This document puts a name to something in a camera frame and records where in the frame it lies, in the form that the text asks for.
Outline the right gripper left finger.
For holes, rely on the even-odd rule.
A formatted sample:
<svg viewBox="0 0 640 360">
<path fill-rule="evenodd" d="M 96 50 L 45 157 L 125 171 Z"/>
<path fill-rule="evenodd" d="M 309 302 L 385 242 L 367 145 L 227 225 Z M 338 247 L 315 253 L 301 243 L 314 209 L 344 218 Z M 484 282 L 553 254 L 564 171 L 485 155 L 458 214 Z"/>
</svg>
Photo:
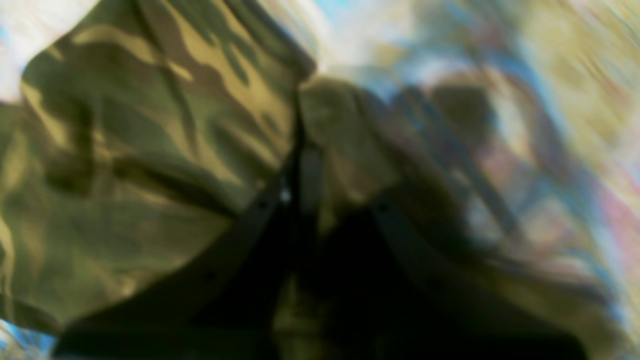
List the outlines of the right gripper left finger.
<svg viewBox="0 0 640 360">
<path fill-rule="evenodd" d="M 272 316 L 297 253 L 301 157 L 191 262 L 71 324 L 53 359 L 277 360 Z"/>
</svg>

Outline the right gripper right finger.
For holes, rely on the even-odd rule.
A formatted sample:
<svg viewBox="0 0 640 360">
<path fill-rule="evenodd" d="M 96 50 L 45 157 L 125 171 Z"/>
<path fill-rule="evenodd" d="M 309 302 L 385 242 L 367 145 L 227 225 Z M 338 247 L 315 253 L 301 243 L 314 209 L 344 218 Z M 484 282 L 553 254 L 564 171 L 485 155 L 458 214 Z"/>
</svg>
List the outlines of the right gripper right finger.
<svg viewBox="0 0 640 360">
<path fill-rule="evenodd" d="M 321 301 L 320 332 L 341 360 L 585 360 L 575 335 L 503 300 L 441 243 L 459 231 L 438 206 L 427 234 L 411 182 L 388 186 L 317 235 L 322 153 L 300 152 L 300 281 Z"/>
</svg>

